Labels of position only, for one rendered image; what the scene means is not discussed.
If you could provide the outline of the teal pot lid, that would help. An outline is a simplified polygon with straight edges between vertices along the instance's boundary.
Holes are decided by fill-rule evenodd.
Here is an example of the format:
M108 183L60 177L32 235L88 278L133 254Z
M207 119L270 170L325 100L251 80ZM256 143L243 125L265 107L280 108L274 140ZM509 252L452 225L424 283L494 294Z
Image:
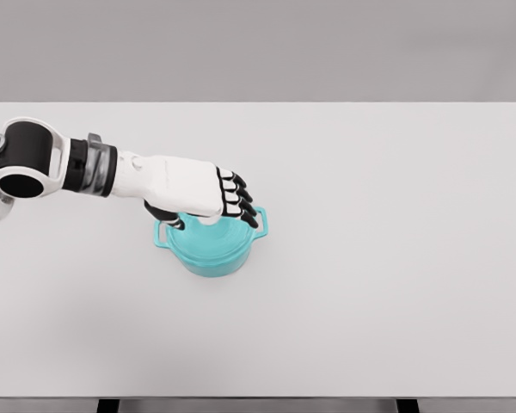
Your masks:
M203 224L193 215L182 214L184 228L166 227L166 239L172 250L184 259L211 262L235 255L256 233L248 223L232 217L221 217L215 224Z

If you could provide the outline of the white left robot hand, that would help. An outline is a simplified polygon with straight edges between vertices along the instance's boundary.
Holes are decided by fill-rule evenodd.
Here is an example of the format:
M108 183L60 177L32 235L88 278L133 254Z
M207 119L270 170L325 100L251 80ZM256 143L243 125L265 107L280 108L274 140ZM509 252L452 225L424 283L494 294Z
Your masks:
M155 218L184 230L182 213L202 219L239 219L256 229L257 211L246 182L214 163L182 157L150 157L145 174L144 207Z

